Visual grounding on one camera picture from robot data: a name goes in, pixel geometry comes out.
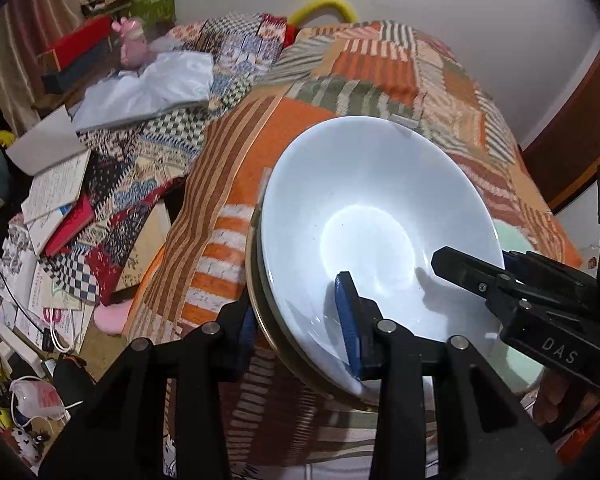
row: pink notebook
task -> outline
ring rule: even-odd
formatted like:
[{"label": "pink notebook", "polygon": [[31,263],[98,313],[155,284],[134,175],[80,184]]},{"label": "pink notebook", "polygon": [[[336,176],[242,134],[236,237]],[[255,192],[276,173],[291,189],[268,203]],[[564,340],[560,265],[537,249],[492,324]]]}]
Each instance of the pink notebook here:
[{"label": "pink notebook", "polygon": [[81,192],[74,208],[64,217],[45,246],[48,257],[56,256],[60,250],[93,220],[94,213],[85,192]]}]

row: screw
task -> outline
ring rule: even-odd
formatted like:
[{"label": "screw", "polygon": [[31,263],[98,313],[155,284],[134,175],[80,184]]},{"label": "screw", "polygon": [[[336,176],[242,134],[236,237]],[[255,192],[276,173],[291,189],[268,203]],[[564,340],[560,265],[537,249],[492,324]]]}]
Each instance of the screw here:
[{"label": "screw", "polygon": [[378,330],[381,330],[382,332],[385,332],[387,334],[390,334],[396,328],[398,328],[396,324],[390,319],[381,319],[380,321],[378,321],[377,327]]},{"label": "screw", "polygon": [[131,342],[131,348],[136,352],[141,352],[149,346],[149,340],[145,337],[139,337]]},{"label": "screw", "polygon": [[453,336],[449,342],[451,343],[451,345],[455,348],[457,348],[458,350],[466,350],[467,348],[469,348],[469,341],[467,338],[465,338],[464,336],[461,335],[455,335]]},{"label": "screw", "polygon": [[218,332],[220,332],[220,325],[218,325],[218,323],[216,323],[215,321],[206,322],[202,326],[202,332],[204,332],[207,335],[217,334]]}]

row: pink pig figurine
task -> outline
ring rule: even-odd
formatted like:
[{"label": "pink pig figurine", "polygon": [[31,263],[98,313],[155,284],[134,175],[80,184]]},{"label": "pink pig figurine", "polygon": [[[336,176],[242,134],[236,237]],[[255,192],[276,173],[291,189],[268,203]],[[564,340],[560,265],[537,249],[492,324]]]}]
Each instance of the pink pig figurine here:
[{"label": "pink pig figurine", "polygon": [[120,34],[120,64],[127,69],[136,70],[155,58],[146,44],[142,20],[140,18],[120,18],[120,22],[112,22],[111,28]]}]

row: white plastic bag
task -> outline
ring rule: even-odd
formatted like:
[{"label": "white plastic bag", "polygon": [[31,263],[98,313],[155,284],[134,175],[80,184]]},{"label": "white plastic bag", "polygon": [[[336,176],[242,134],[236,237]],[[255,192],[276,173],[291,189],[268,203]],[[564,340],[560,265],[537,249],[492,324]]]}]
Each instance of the white plastic bag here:
[{"label": "white plastic bag", "polygon": [[76,131],[148,119],[178,106],[209,99],[213,56],[162,52],[140,76],[125,72],[87,89],[74,115]]}]

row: white wall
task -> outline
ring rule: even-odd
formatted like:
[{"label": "white wall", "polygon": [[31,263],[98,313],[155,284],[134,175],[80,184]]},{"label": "white wall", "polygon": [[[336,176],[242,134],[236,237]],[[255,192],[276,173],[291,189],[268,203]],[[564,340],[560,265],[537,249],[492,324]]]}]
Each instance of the white wall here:
[{"label": "white wall", "polygon": [[[176,10],[182,23],[232,11],[290,15],[308,1],[176,0]],[[526,144],[600,32],[586,0],[349,1],[360,20],[398,20],[447,43]]]},{"label": "white wall", "polygon": [[598,224],[598,183],[594,182],[583,193],[556,215],[577,250],[600,245]]}]

